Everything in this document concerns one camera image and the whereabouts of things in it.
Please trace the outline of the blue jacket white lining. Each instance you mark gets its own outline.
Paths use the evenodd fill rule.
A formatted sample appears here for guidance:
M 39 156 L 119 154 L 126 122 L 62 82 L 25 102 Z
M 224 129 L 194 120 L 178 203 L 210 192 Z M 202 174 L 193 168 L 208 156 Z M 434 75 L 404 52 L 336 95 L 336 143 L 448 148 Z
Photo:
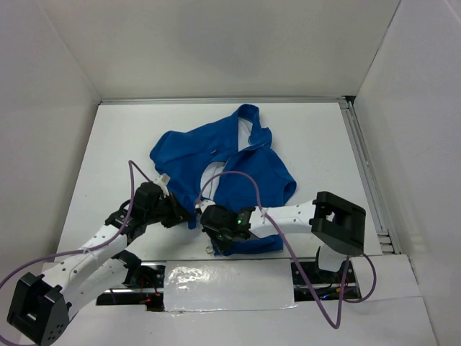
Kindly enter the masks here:
M 241 105 L 232 115 L 188 132 L 164 133 L 149 156 L 168 189 L 189 213 L 199 195 L 233 212 L 281 207 L 297 183 L 272 149 L 272 132 L 259 108 Z

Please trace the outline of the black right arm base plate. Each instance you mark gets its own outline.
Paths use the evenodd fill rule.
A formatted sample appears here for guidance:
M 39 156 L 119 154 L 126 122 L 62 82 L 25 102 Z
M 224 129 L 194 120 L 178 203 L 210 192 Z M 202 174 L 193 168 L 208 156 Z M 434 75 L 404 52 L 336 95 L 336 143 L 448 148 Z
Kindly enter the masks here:
M 309 281 L 311 282 L 314 291 L 322 301 L 333 301 L 339 299 L 339 287 L 341 284 L 343 265 L 339 272 L 329 272 L 319 270 L 315 266 L 314 261 L 301 261 L 301 267 L 305 271 Z M 293 293 L 295 302 L 314 301 L 311 292 L 306 285 L 301 272 L 294 262 L 291 263 Z M 359 292 L 357 279 L 352 267 L 349 263 L 346 281 L 345 281 L 345 299 L 355 300 L 361 297 Z

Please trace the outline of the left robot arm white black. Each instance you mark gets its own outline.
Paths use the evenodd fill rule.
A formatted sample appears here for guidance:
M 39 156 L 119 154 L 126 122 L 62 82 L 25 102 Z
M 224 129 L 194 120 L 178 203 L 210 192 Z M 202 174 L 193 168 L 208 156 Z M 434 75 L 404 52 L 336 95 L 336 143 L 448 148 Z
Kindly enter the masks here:
M 40 275 L 25 273 L 17 282 L 8 324 L 36 345 L 51 345 L 75 315 L 107 289 L 135 287 L 142 261 L 127 247 L 151 224 L 169 229 L 193 220 L 160 182 L 144 182 L 83 246 Z

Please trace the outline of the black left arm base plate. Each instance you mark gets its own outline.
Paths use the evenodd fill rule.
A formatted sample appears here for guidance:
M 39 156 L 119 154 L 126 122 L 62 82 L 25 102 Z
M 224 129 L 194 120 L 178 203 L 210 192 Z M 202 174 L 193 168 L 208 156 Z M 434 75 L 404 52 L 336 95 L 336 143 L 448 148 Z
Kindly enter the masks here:
M 129 286 L 116 285 L 107 289 L 103 294 L 111 296 L 121 294 L 140 294 L 142 298 L 149 296 L 160 297 L 164 292 L 164 278 L 166 261 L 145 261 L 141 263 L 139 273 L 134 274 L 134 283 Z

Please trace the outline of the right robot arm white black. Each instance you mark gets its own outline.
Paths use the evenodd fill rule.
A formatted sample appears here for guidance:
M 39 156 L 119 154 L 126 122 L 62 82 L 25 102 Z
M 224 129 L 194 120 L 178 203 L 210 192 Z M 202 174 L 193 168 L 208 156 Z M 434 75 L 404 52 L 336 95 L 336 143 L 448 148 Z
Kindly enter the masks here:
M 202 230 L 220 252 L 237 243 L 267 240 L 278 234 L 312 234 L 323 244 L 318 250 L 314 273 L 323 283 L 338 276 L 347 257 L 364 254 L 366 212 L 363 208 L 330 192 L 318 192 L 316 199 L 297 205 L 243 208 L 235 213 L 202 200 L 196 203 Z

